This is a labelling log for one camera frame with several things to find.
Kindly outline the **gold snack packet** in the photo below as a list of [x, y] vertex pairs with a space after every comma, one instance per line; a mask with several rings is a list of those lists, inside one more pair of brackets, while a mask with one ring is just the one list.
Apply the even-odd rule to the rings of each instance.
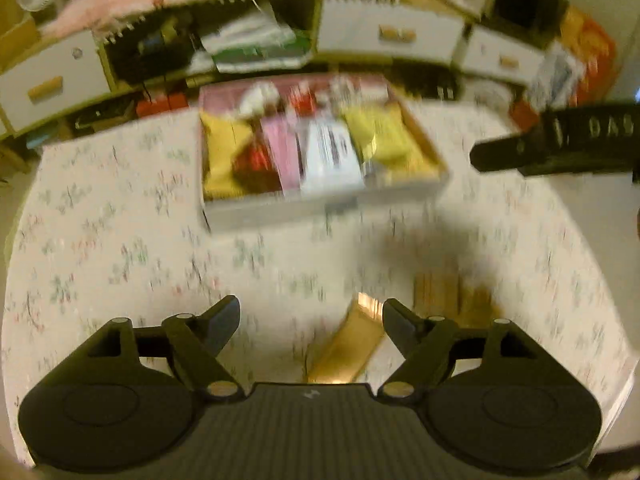
[[367, 367], [383, 340], [383, 303], [358, 292], [336, 332], [311, 359], [308, 384], [350, 384]]

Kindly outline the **pink snack bar packet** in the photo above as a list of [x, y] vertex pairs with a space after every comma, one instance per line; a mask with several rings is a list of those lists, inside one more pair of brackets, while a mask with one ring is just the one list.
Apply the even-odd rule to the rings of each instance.
[[268, 145], [284, 192], [296, 191], [300, 185], [300, 159], [296, 131], [284, 116], [262, 120], [262, 136]]

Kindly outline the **white drawer right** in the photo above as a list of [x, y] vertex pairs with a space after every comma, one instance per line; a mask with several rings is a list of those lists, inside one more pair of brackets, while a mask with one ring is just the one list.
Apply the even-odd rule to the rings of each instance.
[[456, 47], [452, 66], [461, 73], [528, 86], [544, 62], [544, 51], [512, 37], [472, 26]]

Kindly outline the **pink cardboard box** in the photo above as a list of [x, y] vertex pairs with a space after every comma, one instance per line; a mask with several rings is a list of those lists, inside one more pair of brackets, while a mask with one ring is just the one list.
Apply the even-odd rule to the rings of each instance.
[[222, 233], [439, 196], [449, 171], [373, 74], [210, 84], [198, 96], [203, 216]]

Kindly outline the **yellow paper liner right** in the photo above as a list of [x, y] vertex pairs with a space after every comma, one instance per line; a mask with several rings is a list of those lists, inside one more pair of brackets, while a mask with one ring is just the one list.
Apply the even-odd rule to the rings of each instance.
[[346, 107], [343, 118], [361, 160], [381, 166], [387, 181], [439, 175], [407, 127], [398, 102]]

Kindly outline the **yellow paper liner left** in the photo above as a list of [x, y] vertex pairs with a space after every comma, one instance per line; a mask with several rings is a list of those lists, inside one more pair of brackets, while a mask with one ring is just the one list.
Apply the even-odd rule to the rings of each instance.
[[203, 126], [208, 171], [203, 180], [204, 196], [209, 200], [226, 200], [246, 194], [245, 188], [233, 177], [233, 162], [254, 138], [252, 128], [242, 120], [231, 120], [204, 112]]

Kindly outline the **stack of papers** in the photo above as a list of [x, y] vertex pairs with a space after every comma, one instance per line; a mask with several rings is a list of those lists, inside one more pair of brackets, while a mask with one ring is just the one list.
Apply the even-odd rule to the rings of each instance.
[[196, 16], [190, 75], [297, 70], [312, 58], [310, 32], [294, 27], [268, 3], [251, 8], [206, 9]]

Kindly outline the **brown wafer packet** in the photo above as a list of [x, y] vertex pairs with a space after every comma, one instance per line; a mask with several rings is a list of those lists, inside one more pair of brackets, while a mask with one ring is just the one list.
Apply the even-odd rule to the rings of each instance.
[[464, 328], [485, 328], [503, 315], [486, 287], [465, 283], [461, 275], [445, 271], [416, 276], [413, 312], [421, 318], [443, 316]]

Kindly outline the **floral tablecloth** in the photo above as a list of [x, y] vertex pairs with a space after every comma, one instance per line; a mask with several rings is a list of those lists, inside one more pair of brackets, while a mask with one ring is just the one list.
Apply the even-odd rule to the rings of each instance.
[[241, 326], [221, 362], [244, 386], [296, 382], [353, 296], [410, 302], [418, 274], [445, 272], [488, 290], [612, 426], [638, 358], [570, 213], [545, 180], [472, 169], [471, 146], [506, 131], [495, 116], [438, 103], [410, 112], [448, 166], [439, 196], [219, 234], [203, 221], [194, 110], [47, 148], [6, 278], [9, 418], [111, 318], [153, 326], [237, 296]]

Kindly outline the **printed cardboard carton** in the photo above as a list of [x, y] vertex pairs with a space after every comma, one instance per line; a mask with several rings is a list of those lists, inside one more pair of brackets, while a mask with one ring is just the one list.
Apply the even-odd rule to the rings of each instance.
[[559, 41], [552, 42], [524, 100], [536, 113], [569, 107], [586, 66]]

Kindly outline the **yellow paper liner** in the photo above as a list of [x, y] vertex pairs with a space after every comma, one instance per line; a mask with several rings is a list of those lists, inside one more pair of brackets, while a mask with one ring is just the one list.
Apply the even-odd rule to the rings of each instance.
[[361, 160], [381, 166], [387, 181], [439, 175], [407, 127], [398, 102], [346, 107], [343, 118]]
[[203, 126], [208, 171], [203, 180], [204, 196], [209, 200], [226, 200], [246, 194], [245, 188], [233, 177], [233, 162], [254, 138], [252, 128], [242, 120], [231, 120], [204, 112]]

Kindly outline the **white drawer left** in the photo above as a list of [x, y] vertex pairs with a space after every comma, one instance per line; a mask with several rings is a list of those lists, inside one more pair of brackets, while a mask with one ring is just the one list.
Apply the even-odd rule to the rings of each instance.
[[98, 45], [84, 30], [1, 75], [1, 108], [15, 132], [110, 92]]

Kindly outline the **white pecan snack packet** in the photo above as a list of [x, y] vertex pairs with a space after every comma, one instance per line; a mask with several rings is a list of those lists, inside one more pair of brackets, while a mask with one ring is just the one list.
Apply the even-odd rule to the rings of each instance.
[[299, 141], [303, 167], [300, 192], [319, 194], [364, 187], [360, 161], [344, 122], [311, 119]]

